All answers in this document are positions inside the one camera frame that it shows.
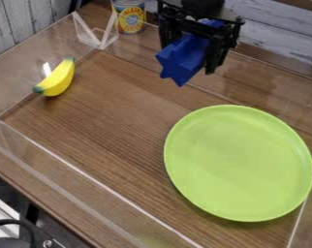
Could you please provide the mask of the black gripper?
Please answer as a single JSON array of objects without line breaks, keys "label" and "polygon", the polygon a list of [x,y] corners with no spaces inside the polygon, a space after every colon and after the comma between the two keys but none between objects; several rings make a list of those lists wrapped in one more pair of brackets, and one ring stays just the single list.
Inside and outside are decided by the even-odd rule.
[{"label": "black gripper", "polygon": [[206,74],[223,63],[230,46],[238,44],[245,20],[224,7],[224,0],[156,0],[156,22],[162,47],[183,32],[210,38],[206,49]]}]

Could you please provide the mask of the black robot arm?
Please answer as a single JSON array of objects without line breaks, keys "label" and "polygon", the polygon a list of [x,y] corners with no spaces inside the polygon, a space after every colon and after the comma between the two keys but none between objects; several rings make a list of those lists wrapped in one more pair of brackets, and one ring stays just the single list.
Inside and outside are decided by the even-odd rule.
[{"label": "black robot arm", "polygon": [[160,46],[167,47],[183,33],[210,41],[206,47],[206,74],[223,64],[238,45],[245,20],[224,7],[224,0],[156,0]]}]

